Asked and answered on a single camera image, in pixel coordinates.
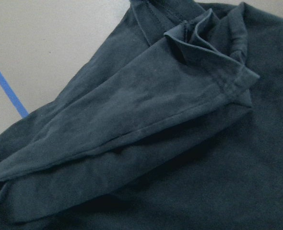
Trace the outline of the black graphic t-shirt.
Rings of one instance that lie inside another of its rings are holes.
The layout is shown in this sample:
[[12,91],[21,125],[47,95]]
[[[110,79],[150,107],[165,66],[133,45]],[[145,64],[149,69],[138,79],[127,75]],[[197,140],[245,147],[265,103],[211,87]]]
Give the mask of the black graphic t-shirt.
[[283,18],[132,0],[0,134],[0,230],[283,230]]

